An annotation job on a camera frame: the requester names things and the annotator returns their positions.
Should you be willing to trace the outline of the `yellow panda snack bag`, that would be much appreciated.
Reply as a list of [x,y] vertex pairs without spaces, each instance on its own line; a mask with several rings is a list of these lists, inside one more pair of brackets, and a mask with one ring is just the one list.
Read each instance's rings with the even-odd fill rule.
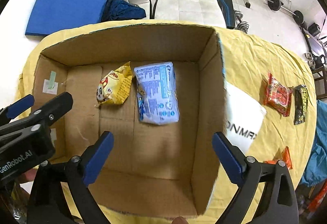
[[132,84],[132,69],[130,62],[119,66],[116,63],[101,64],[102,75],[96,90],[97,107],[107,105],[122,105],[128,98]]

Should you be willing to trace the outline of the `blue foam mat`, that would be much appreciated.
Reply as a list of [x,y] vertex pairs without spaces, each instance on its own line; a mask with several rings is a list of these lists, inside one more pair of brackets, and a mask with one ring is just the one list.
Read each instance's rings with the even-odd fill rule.
[[106,0],[36,0],[25,35],[47,36],[100,22]]

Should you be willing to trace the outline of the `black shoe wipes pack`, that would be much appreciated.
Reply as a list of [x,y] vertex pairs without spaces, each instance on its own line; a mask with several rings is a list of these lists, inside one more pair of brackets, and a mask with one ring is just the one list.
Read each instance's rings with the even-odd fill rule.
[[308,89],[306,85],[299,85],[295,90],[294,125],[305,122],[308,107]]

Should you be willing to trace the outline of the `dark blue cloth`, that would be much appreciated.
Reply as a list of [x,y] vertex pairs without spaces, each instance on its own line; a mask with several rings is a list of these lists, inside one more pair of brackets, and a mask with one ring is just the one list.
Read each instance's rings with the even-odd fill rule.
[[146,18],[146,12],[136,4],[124,0],[106,0],[101,15],[101,22]]

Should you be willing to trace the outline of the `red snack packet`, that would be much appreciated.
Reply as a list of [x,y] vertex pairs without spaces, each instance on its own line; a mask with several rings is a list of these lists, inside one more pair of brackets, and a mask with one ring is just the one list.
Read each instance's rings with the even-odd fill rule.
[[282,85],[271,72],[268,73],[268,82],[264,93],[264,105],[270,105],[282,116],[288,117],[291,108],[292,87]]

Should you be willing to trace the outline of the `white zip pouch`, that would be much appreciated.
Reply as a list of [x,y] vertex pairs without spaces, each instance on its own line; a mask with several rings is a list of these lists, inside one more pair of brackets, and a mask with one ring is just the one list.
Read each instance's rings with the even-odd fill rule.
[[258,135],[266,109],[241,89],[226,82],[226,137],[247,154]]

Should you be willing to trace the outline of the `dark wooden chair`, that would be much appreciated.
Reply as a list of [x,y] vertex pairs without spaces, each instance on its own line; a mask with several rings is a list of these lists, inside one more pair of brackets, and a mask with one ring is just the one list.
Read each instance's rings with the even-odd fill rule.
[[326,99],[326,65],[312,71],[318,100]]

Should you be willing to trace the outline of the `orange snack bag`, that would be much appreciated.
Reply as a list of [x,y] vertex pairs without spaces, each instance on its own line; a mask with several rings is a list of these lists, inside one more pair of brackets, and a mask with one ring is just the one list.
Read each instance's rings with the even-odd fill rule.
[[278,161],[282,160],[288,170],[292,170],[293,169],[293,164],[291,161],[291,157],[290,157],[290,151],[289,151],[289,147],[286,146],[282,151],[279,149],[276,153],[276,155],[274,156],[273,160],[267,160],[264,161],[264,163],[266,164],[276,164]]

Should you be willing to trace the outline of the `blue white tissue pack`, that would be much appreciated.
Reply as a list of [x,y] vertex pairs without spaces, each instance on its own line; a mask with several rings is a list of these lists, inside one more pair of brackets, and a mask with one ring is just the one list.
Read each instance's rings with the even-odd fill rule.
[[159,126],[178,122],[180,113],[173,63],[138,66],[134,73],[140,122]]

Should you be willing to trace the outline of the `open cardboard box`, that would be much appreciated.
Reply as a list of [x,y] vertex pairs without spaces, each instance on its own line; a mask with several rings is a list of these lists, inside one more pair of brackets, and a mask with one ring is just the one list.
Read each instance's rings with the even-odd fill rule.
[[[52,99],[43,92],[51,72],[58,92],[73,97],[72,109],[55,124],[56,155],[80,155],[102,132],[114,135],[113,150],[89,187],[98,204],[148,217],[206,211],[219,168],[212,136],[224,130],[226,120],[223,63],[213,28],[85,26],[49,35],[36,50],[36,106]],[[162,61],[174,66],[178,122],[142,123],[135,85],[122,105],[97,105],[96,89],[105,74],[126,62],[137,67]]]

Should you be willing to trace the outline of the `blue blanket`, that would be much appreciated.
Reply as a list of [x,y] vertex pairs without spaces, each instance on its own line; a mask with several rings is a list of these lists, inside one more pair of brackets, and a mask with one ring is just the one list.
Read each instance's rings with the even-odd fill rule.
[[326,103],[317,100],[317,125],[310,157],[300,183],[311,187],[326,180]]

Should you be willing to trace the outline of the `floor barbell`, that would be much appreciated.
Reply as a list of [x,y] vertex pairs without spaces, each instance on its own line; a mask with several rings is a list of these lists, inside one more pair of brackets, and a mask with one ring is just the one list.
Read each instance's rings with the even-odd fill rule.
[[280,9],[283,9],[287,11],[288,13],[292,14],[292,17],[297,25],[301,26],[304,23],[304,16],[301,11],[291,11],[284,7],[284,3],[281,2],[281,0],[267,0],[267,5],[272,11],[279,11]]

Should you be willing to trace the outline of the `chrome dumbbell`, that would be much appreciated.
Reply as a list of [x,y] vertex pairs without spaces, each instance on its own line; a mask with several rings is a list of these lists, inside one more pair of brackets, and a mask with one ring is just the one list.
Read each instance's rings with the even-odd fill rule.
[[236,29],[247,34],[249,29],[249,24],[248,22],[242,20],[243,13],[241,11],[234,10],[234,17],[236,21]]

